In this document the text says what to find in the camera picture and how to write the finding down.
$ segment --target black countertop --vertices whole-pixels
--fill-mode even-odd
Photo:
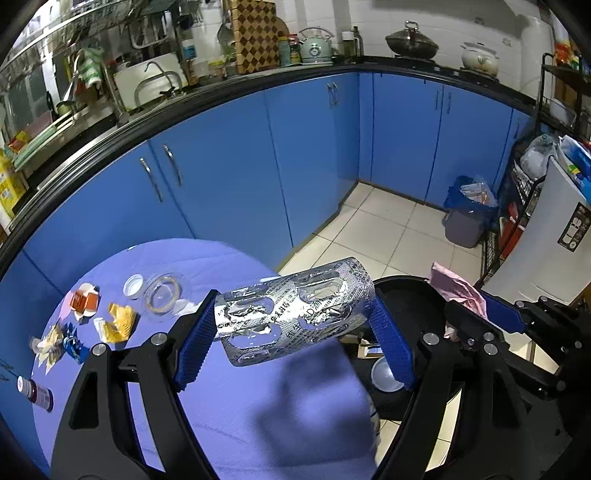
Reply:
[[[35,230],[55,209],[93,175],[136,145],[187,118],[250,93],[299,80],[349,72],[390,73],[432,80],[487,96],[525,113],[532,113],[535,105],[530,97],[476,73],[429,61],[387,57],[364,57],[363,62],[357,64],[277,69],[206,86],[166,102],[114,132],[93,140],[83,151],[70,157],[67,166],[54,172],[17,214],[14,227],[0,248],[0,278]]]

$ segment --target refrigerator label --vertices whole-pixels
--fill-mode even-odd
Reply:
[[[558,244],[574,252],[591,226],[591,210],[579,202],[570,218],[569,224],[560,235]]]

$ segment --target blue wrapper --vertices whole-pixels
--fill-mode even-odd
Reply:
[[[62,328],[64,334],[64,341],[61,344],[62,348],[70,355],[79,365],[84,363],[88,356],[88,347],[82,345],[78,338],[78,330],[74,328],[71,323],[68,323]]]

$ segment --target electric kettle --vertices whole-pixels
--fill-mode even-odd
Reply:
[[[317,35],[320,35],[320,31],[322,30],[323,32],[328,34],[328,36],[324,35],[321,37],[308,37],[304,33],[306,30],[316,30]],[[329,40],[334,37],[332,33],[330,33],[325,28],[308,27],[301,30],[300,34],[305,38],[305,40],[300,40],[300,52],[302,63],[332,62],[332,47],[330,46],[329,42]]]

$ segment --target checkered cutting board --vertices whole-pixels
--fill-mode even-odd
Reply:
[[[252,73],[279,65],[275,4],[232,0],[232,24],[238,73]]]

